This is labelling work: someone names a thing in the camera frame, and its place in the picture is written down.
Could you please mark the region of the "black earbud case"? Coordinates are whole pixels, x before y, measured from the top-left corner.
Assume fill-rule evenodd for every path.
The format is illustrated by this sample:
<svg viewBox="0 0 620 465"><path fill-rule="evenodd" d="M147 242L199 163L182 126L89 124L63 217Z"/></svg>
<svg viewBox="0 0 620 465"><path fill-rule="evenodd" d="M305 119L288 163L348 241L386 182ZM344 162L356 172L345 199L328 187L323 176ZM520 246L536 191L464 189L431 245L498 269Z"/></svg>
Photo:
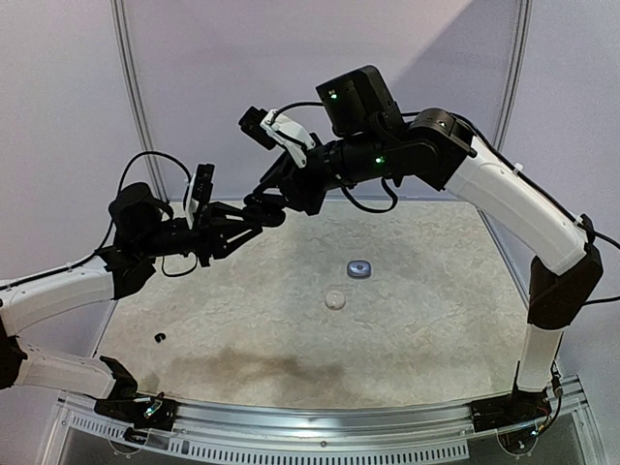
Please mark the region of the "black earbud case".
<svg viewBox="0 0 620 465"><path fill-rule="evenodd" d="M247 195L243 199L243 203L243 210L248 212L249 219L255 222L260 222L264 227L277 228L280 227L286 220L285 211L276 213L262 212L258 202L251 200L251 194Z"/></svg>

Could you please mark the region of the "purple earbud charging case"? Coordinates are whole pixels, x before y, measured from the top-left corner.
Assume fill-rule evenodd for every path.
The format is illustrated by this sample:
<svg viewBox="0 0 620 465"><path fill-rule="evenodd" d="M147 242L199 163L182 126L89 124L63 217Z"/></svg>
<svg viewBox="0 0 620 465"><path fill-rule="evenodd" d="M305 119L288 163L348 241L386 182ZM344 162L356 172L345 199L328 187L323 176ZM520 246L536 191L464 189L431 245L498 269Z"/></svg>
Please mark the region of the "purple earbud charging case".
<svg viewBox="0 0 620 465"><path fill-rule="evenodd" d="M372 265L368 261L350 261L346 267L347 275L352 279L367 279L372 275Z"/></svg>

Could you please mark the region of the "pink earbud charging case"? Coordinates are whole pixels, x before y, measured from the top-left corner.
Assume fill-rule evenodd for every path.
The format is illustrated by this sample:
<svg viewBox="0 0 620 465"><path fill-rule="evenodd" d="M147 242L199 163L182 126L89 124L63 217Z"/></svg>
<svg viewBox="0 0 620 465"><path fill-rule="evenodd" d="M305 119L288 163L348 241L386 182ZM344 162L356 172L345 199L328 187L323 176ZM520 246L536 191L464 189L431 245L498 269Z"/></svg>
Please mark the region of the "pink earbud charging case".
<svg viewBox="0 0 620 465"><path fill-rule="evenodd" d="M340 291L330 290L325 294L324 302L330 310L342 310L346 305L346 297Z"/></svg>

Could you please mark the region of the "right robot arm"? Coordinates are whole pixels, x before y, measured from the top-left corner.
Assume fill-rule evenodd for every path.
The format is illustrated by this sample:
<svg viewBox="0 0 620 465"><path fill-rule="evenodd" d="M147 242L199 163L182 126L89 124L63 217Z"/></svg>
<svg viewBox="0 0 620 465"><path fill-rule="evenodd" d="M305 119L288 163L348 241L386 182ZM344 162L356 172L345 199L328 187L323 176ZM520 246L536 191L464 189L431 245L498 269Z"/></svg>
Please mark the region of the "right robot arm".
<svg viewBox="0 0 620 465"><path fill-rule="evenodd" d="M387 192L413 176L468 202L513 233L534 255L524 347L515 390L501 414L521 422L535 411L551 379L564 330L589 304L603 263L598 232L586 216L571 214L508 162L466 118L440 108L406 121L380 71L366 65L320 84L318 106L334 140L320 142L286 108L250 108L240 128L282 156L246 203L271 214L290 208L315 215L326 194L348 193L377 179Z"/></svg>

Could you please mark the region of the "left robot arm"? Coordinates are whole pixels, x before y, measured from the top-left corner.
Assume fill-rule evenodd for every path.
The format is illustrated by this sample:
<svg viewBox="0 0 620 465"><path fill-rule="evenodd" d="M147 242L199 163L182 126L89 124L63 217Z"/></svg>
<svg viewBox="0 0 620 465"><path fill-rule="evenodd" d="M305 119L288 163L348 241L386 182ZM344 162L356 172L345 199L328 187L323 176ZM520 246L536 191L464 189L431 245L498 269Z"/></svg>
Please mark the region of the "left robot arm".
<svg viewBox="0 0 620 465"><path fill-rule="evenodd" d="M121 182L108 207L114 231L76 263L1 284L1 386L38 386L105 398L124 420L143 413L143 399L127 384L134 380L113 358L47 352L21 343L26 328L69 310L120 300L138 293L155 273L160 257L192 255L202 267L221 260L259 235L263 226L248 212L210 199L214 167L192 174L191 196L182 217L157 198L145 182Z"/></svg>

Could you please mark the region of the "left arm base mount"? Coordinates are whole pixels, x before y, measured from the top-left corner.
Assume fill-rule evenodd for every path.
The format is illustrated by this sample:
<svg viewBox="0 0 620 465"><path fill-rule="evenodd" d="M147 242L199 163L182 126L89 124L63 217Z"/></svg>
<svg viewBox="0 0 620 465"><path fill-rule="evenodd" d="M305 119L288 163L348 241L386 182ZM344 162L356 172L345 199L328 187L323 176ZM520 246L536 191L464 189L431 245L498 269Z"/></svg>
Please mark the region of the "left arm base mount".
<svg viewBox="0 0 620 465"><path fill-rule="evenodd" d="M172 431L180 404L166 397L139 393L138 382L115 358L101 356L114 380L110 394L97 399L94 412L102 417L131 423L135 429Z"/></svg>

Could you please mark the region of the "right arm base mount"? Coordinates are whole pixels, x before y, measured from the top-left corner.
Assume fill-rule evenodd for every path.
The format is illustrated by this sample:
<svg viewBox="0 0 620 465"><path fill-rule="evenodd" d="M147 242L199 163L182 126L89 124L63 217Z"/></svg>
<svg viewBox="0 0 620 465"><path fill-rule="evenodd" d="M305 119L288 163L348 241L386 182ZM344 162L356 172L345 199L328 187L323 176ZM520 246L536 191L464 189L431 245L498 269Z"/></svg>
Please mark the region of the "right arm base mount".
<svg viewBox="0 0 620 465"><path fill-rule="evenodd" d="M554 410L551 409L546 389L526 392L513 387L508 394L471 401L468 408L474 430L502 429L543 419L534 431L535 436L540 435L557 419L562 406L564 390L556 378L553 379L552 392L557 399Z"/></svg>

